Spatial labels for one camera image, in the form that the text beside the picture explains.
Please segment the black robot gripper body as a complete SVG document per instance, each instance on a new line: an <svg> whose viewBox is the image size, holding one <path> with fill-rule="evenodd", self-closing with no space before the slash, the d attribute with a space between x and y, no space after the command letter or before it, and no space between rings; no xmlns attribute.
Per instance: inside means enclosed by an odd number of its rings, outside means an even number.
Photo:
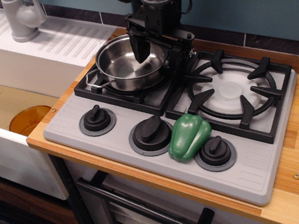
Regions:
<svg viewBox="0 0 299 224"><path fill-rule="evenodd" d="M182 12L181 0L141 0L140 13L126 15L128 21L127 31L137 27L147 31L147 41L166 45L164 38L177 39L180 43L191 42L194 34L184 30L180 23Z"/></svg>

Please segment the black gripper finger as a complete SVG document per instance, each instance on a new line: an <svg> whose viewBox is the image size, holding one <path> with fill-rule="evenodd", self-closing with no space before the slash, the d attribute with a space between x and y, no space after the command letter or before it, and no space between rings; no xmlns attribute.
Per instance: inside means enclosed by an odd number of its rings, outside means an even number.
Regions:
<svg viewBox="0 0 299 224"><path fill-rule="evenodd" d="M151 53L150 43L147 41L148 32L135 27L130 28L128 35L135 59L138 63L143 63Z"/></svg>
<svg viewBox="0 0 299 224"><path fill-rule="evenodd" d="M193 55L194 49L192 43L173 45L166 48L168 73L170 78L175 78L187 69L187 62Z"/></svg>

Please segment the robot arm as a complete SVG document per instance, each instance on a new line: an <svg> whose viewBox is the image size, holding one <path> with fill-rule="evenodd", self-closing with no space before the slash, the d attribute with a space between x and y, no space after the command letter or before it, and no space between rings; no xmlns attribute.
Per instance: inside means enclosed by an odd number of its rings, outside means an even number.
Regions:
<svg viewBox="0 0 299 224"><path fill-rule="evenodd" d="M188 14L193 0L140 0L142 12L126 15L127 34L140 66L137 76L159 74L168 59L177 64L192 50L195 35L184 30L183 14Z"/></svg>

